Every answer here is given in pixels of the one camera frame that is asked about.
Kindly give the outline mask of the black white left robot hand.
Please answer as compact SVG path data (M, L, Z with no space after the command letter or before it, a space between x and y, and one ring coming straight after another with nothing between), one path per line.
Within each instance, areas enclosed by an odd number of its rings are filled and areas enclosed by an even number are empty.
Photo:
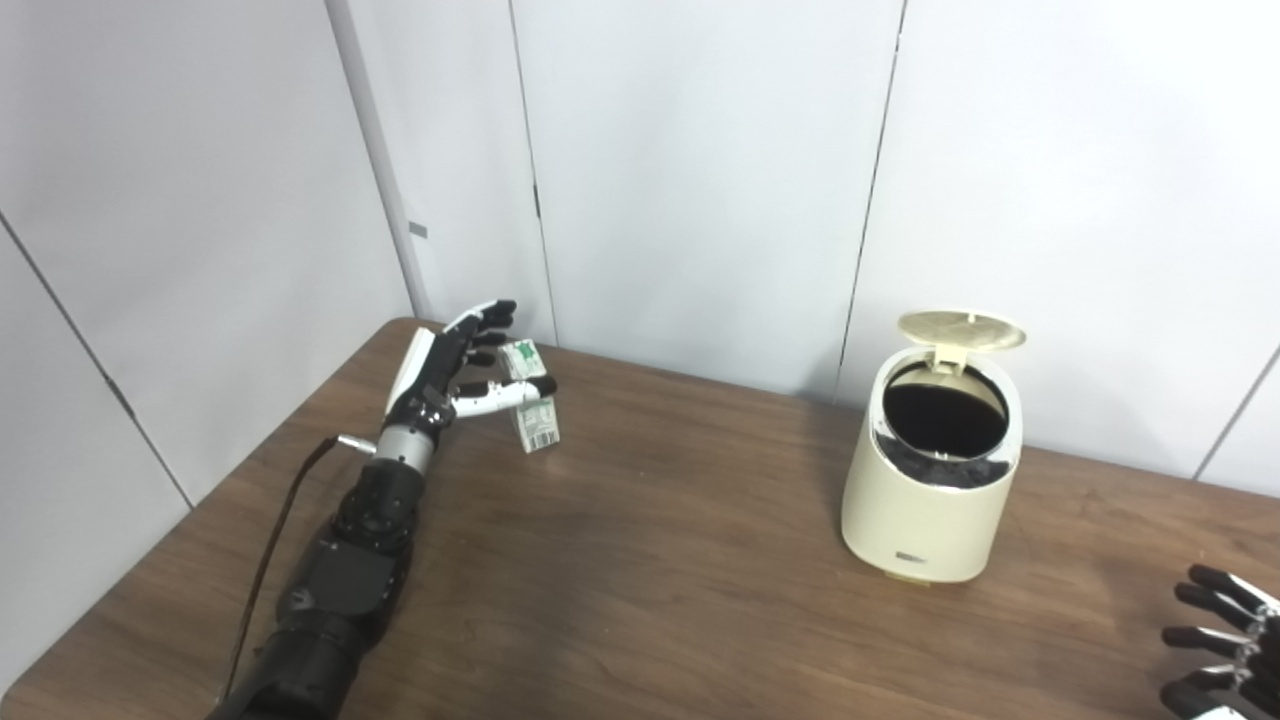
M497 363L490 350L506 345L503 331L513 325L516 310L513 300L490 300L462 313L442 331L422 328L404 355L381 425L431 434L458 419L497 414L552 397L558 384L549 375L454 382L468 366L488 368Z

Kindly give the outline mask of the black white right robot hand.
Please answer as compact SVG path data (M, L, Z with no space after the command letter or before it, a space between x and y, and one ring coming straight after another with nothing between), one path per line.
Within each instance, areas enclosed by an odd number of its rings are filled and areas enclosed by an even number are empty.
M1178 602L1206 611L1231 630L1207 626L1166 626L1165 646L1211 653L1221 664L1192 670L1166 682L1160 703L1176 719L1248 719L1226 693L1251 706L1263 719L1279 717L1279 601L1235 573L1192 564L1187 579L1174 587Z

